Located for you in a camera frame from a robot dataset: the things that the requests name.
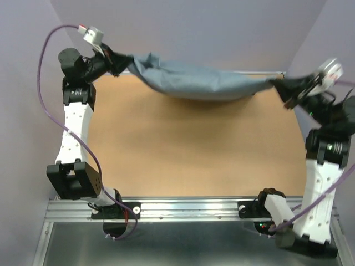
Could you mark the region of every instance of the gray cloth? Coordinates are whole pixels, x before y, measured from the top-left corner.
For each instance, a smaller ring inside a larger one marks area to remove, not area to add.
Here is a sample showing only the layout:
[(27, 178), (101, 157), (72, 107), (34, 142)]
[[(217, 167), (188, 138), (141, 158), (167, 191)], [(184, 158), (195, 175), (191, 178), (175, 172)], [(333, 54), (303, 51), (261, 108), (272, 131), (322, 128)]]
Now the gray cloth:
[(230, 71), (161, 61), (153, 54), (134, 56), (128, 70), (163, 94), (196, 100), (236, 100), (272, 88), (268, 79), (253, 79)]

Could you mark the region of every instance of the lavender wall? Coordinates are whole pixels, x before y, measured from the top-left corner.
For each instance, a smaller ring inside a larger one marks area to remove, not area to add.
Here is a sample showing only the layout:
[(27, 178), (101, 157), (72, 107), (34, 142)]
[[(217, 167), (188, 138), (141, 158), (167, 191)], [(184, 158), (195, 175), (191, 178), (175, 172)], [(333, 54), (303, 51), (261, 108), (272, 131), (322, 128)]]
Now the lavender wall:
[[(0, 8), (0, 265), (32, 264), (52, 187), (47, 164), (58, 152), (61, 130), (41, 110), (36, 71), (46, 34), (60, 24), (46, 0), (3, 0)], [(57, 54), (72, 46), (65, 31), (50, 42), (43, 90), (49, 109), (62, 117)]]
[[(50, 0), (63, 23), (95, 26), (121, 53), (210, 67), (286, 71), (326, 0)], [(78, 34), (69, 34), (82, 47)]]
[[(289, 76), (307, 74), (328, 58), (337, 57), (344, 66), (343, 80), (355, 81), (355, 2), (353, 0), (328, 0), (321, 14), (310, 30), (307, 38), (298, 50), (288, 69)], [(340, 86), (333, 91), (342, 99), (348, 89)], [(316, 124), (304, 114), (297, 111), (298, 122), (304, 137), (311, 127)], [(352, 145), (349, 166), (355, 162), (355, 145)], [(352, 175), (347, 182), (337, 189), (336, 206), (341, 215), (349, 246), (355, 255), (355, 176)]]

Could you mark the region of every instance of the brown table surface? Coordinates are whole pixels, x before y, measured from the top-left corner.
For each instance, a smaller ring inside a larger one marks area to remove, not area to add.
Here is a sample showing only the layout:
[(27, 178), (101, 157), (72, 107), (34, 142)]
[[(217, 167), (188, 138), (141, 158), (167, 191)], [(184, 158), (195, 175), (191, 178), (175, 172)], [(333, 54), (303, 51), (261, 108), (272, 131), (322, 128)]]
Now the brown table surface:
[(274, 89), (206, 103), (161, 95), (131, 75), (104, 76), (95, 87), (88, 145), (105, 186), (123, 196), (303, 194), (305, 145)]

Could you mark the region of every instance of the silver metal surface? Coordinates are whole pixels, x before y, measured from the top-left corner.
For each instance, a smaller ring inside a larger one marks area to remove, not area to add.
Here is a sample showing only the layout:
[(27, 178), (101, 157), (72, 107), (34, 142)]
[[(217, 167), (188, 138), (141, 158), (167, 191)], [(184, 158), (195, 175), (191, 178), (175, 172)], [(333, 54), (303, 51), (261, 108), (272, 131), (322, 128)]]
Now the silver metal surface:
[(40, 233), (33, 266), (42, 266), (44, 263), (45, 255), (48, 249), (50, 237), (52, 235), (53, 223), (45, 222), (43, 224), (42, 232)]
[(44, 266), (340, 266), (277, 249), (252, 222), (140, 223), (124, 241), (100, 223), (56, 223)]
[[(232, 71), (232, 72), (242, 74), (242, 75), (286, 75), (286, 71)], [(121, 75), (132, 75), (132, 73), (126, 70), (123, 71)]]
[[(53, 200), (48, 205), (37, 264), (33, 265), (165, 266), (172, 262), (176, 266), (354, 265), (336, 208), (332, 212), (331, 231), (339, 249), (338, 258), (313, 260), (277, 249), (274, 243), (270, 244), (273, 239), (259, 236), (252, 221), (268, 219), (240, 219), (238, 201), (253, 200), (243, 197), (124, 198), (124, 201), (141, 202), (141, 219), (131, 237), (116, 242), (105, 239), (102, 221), (91, 220), (91, 209), (86, 202)], [(301, 197), (290, 197), (287, 203), (293, 208), (301, 200)]]
[(351, 255), (351, 251), (349, 249), (346, 238), (342, 232), (341, 226), (339, 224), (338, 219), (332, 219), (331, 222), (331, 232), (333, 235), (333, 240), (335, 245), (338, 248), (339, 259), (341, 261), (341, 265), (344, 266), (354, 266), (354, 260)]

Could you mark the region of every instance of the metal frame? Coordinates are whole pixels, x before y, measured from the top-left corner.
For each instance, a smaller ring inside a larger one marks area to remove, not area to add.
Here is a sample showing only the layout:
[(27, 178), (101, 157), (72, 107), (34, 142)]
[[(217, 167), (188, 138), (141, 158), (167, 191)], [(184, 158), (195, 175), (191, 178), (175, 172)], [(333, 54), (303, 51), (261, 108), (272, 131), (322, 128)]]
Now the metal frame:
[[(204, 197), (204, 198), (124, 198), (123, 201), (140, 201), (139, 222), (225, 222), (225, 221), (268, 221), (269, 219), (241, 219), (238, 216), (238, 201), (254, 200), (251, 197)], [(287, 198), (293, 208), (301, 204), (302, 197)], [(40, 235), (33, 266), (43, 266), (54, 223), (101, 222), (91, 219), (91, 209), (84, 201), (51, 200), (48, 203), (44, 226)], [(340, 265), (355, 265), (345, 236), (339, 224), (336, 207), (332, 211), (331, 231), (339, 249)]]
[[(286, 71), (235, 71), (232, 70), (233, 73), (238, 73), (242, 75), (286, 75)], [(120, 75), (133, 75), (130, 71), (125, 70)]]

